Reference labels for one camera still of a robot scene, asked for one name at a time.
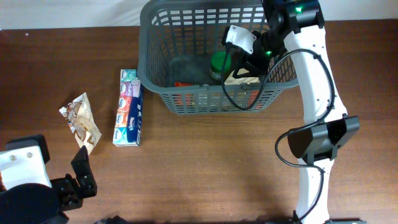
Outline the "grey plastic shopping basket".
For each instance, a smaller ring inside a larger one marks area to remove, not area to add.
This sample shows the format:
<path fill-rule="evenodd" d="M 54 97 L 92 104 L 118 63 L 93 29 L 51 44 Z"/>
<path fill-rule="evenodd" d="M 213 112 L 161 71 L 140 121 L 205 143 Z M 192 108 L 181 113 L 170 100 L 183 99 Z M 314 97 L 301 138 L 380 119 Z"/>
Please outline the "grey plastic shopping basket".
<path fill-rule="evenodd" d="M 227 26 L 268 30 L 260 0 L 149 1 L 140 20 L 138 76 L 160 97 L 173 92 L 176 82 L 221 87 L 210 75 L 210 60 L 214 53 L 225 51 L 221 40 Z M 292 60 L 278 64 L 263 89 L 259 83 L 248 85 L 270 91 L 270 105 L 284 90 L 298 85 Z M 226 88 L 222 90 L 235 104 Z"/>

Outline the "beige pasta bag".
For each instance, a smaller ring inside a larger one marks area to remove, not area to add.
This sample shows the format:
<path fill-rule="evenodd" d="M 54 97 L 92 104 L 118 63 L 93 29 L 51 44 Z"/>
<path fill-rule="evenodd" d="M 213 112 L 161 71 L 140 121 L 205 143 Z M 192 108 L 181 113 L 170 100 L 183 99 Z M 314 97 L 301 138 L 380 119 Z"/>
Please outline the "beige pasta bag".
<path fill-rule="evenodd" d="M 242 77 L 242 78 L 234 78 L 233 77 L 234 70 L 229 74 L 229 77 L 224 81 L 225 85 L 240 85 L 242 83 L 251 84 L 251 83 L 259 83 L 258 77 Z"/>

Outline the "brown snack pouch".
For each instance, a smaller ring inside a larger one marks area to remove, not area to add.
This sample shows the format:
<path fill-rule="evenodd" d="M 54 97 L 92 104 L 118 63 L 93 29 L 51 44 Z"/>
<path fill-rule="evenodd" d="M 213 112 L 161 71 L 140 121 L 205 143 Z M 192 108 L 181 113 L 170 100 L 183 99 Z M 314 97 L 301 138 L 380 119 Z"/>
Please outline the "brown snack pouch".
<path fill-rule="evenodd" d="M 58 111 L 67 122 L 79 147 L 85 146 L 88 155 L 90 155 L 102 134 L 95 124 L 86 92 L 61 107 Z"/>

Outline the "green lid glass jar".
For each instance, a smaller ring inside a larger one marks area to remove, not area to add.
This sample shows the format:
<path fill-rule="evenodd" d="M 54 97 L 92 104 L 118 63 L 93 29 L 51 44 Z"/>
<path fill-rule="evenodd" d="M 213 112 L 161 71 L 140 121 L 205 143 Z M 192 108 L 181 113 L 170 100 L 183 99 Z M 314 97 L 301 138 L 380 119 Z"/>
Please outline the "green lid glass jar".
<path fill-rule="evenodd" d="M 221 80 L 221 69 L 223 68 L 223 77 L 226 78 L 228 76 L 227 72 L 231 69 L 232 59 L 231 56 L 228 55 L 226 59 L 225 66 L 223 67 L 224 58 L 226 56 L 226 52 L 216 52 L 211 56 L 210 60 L 210 75 L 213 79 L 220 81 Z"/>

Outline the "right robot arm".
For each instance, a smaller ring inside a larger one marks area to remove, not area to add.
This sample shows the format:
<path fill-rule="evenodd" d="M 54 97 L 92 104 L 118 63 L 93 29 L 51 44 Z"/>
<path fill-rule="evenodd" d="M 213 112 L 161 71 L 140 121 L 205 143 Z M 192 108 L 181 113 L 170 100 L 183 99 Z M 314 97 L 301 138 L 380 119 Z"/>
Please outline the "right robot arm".
<path fill-rule="evenodd" d="M 292 60 L 303 101 L 304 124 L 281 135 L 297 161 L 298 203 L 292 223 L 330 223 L 328 186 L 338 151 L 358 132 L 336 89 L 326 49 L 326 30 L 318 1 L 263 1 L 265 33 L 231 25 L 226 49 L 241 51 L 239 67 L 264 83 L 284 60 Z"/>

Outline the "Kleenex tissue multipack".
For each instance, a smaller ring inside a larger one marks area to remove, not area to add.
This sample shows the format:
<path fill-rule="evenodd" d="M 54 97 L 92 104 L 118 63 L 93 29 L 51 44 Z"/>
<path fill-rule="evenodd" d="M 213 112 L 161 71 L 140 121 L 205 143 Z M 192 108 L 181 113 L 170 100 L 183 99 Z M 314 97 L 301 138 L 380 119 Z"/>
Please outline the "Kleenex tissue multipack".
<path fill-rule="evenodd" d="M 118 110 L 113 133 L 117 147 L 139 146 L 144 87 L 135 69 L 121 69 Z"/>

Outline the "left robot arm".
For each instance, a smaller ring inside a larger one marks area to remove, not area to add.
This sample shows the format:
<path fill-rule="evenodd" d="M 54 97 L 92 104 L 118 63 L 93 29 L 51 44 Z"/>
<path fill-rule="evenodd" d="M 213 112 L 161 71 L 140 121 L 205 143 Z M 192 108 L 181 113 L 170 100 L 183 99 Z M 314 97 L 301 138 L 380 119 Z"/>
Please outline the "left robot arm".
<path fill-rule="evenodd" d="M 82 146 L 71 161 L 76 174 L 49 179 L 44 135 L 10 140 L 1 152 L 1 223 L 67 223 L 65 212 L 97 194 L 89 154 Z"/>

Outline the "orange spaghetti pasta packet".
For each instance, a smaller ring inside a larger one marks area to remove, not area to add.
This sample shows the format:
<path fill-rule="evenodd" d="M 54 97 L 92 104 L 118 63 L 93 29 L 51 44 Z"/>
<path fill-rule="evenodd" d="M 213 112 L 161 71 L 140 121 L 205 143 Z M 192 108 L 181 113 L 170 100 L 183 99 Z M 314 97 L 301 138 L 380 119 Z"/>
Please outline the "orange spaghetti pasta packet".
<path fill-rule="evenodd" d="M 173 92 L 163 93 L 161 97 L 168 109 L 176 114 L 234 113 L 239 107 L 252 106 L 250 111 L 261 111 L 269 105 L 272 93 L 260 91 L 259 85 L 226 86 L 232 104 L 218 85 L 192 85 L 176 82 Z"/>

